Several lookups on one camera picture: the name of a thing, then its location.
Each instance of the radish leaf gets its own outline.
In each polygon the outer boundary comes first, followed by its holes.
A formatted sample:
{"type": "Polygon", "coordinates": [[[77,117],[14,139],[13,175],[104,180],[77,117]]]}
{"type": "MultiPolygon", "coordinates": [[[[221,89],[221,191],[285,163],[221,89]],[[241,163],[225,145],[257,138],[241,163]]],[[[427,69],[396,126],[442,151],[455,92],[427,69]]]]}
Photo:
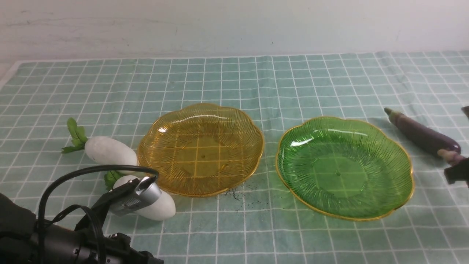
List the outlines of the radish leaf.
{"type": "Polygon", "coordinates": [[[72,139],[72,144],[75,147],[83,145],[83,143],[79,139],[72,139]]]}
{"type": "Polygon", "coordinates": [[[77,126],[78,125],[76,124],[75,119],[69,118],[67,120],[67,128],[68,128],[68,131],[70,132],[70,135],[72,136],[73,139],[78,139],[78,136],[76,134],[76,127],[77,126]]]}
{"type": "Polygon", "coordinates": [[[65,148],[62,148],[62,154],[67,154],[67,153],[74,152],[74,151],[81,150],[81,149],[83,149],[82,146],[65,147],[65,148]]]}
{"type": "Polygon", "coordinates": [[[106,185],[106,190],[108,190],[108,191],[112,190],[114,184],[116,183],[116,181],[122,176],[124,176],[124,174],[122,174],[118,171],[108,171],[106,173],[106,175],[104,176],[104,182],[105,182],[105,185],[106,185]]]}
{"type": "Polygon", "coordinates": [[[67,120],[67,128],[72,136],[73,147],[65,147],[62,149],[62,153],[70,153],[85,148],[85,143],[88,138],[85,136],[85,128],[78,126],[75,119],[69,118],[67,120]]]}
{"type": "Polygon", "coordinates": [[[78,139],[84,144],[88,141],[88,138],[85,136],[85,128],[79,126],[75,129],[78,139]]]}

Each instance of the green grid tablecloth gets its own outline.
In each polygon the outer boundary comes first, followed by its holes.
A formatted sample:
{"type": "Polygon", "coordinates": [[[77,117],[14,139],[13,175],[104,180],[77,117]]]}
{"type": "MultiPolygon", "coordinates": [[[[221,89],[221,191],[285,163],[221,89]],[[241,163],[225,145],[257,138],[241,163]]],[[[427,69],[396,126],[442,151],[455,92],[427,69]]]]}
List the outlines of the green grid tablecloth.
{"type": "MultiPolygon", "coordinates": [[[[383,107],[400,109],[457,140],[469,155],[469,52],[365,53],[244,58],[123,59],[17,63],[0,90],[0,192],[32,211],[48,184],[94,163],[69,144],[66,120],[88,136],[136,148],[162,114],[198,102],[245,111],[265,135],[256,174],[217,197],[174,195],[176,215],[154,222],[109,215],[106,234],[132,237],[166,264],[464,264],[469,263],[469,190],[448,186],[445,165],[390,125],[383,107]],[[295,200],[277,176],[283,132],[320,115],[362,119],[411,154],[416,190],[379,221],[324,217],[295,200]]],[[[59,187],[47,216],[92,205],[103,175],[59,187]]],[[[81,214],[60,225],[73,227],[81,214]]]]}

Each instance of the green plate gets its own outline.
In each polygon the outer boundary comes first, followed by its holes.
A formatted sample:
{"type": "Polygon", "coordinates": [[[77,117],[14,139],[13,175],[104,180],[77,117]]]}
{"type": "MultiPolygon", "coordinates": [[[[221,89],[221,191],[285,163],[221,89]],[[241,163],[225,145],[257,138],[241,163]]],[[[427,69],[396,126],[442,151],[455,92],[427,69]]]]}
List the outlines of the green plate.
{"type": "Polygon", "coordinates": [[[385,217],[414,191],[406,151],[360,120],[322,116],[288,130],[280,140],[275,165],[300,201],[347,220],[385,217]]]}

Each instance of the white radish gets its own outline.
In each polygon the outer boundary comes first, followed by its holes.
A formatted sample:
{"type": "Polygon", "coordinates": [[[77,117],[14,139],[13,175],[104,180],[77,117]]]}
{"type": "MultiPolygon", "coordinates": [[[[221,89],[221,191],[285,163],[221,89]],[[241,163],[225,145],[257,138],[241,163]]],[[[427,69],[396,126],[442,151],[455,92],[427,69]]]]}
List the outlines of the white radish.
{"type": "MultiPolygon", "coordinates": [[[[65,147],[62,153],[85,150],[86,155],[100,165],[138,165],[137,154],[124,143],[105,136],[88,139],[85,129],[78,126],[73,118],[67,121],[73,146],[65,147]]],[[[122,174],[135,174],[133,171],[119,171],[122,174]]]]}
{"type": "MultiPolygon", "coordinates": [[[[114,189],[126,184],[130,180],[138,179],[133,175],[126,175],[119,178],[114,183],[114,189]]],[[[155,221],[163,221],[176,214],[176,205],[173,198],[165,191],[161,190],[161,196],[153,204],[135,211],[136,214],[155,221]]]]}
{"type": "MultiPolygon", "coordinates": [[[[138,165],[137,154],[124,143],[105,136],[96,136],[85,143],[85,153],[94,162],[101,165],[138,165]]],[[[132,171],[119,171],[133,174],[132,171]]]]}

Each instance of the eggplant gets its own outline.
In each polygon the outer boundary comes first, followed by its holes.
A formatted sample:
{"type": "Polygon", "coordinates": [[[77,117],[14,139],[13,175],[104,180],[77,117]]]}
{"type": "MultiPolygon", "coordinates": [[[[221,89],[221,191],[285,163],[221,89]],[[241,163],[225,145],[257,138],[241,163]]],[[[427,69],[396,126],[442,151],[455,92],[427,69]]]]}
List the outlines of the eggplant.
{"type": "Polygon", "coordinates": [[[428,154],[440,157],[438,155],[440,149],[461,154],[461,146],[454,139],[422,125],[399,111],[387,107],[384,108],[384,111],[388,115],[389,121],[404,136],[428,154]]]}

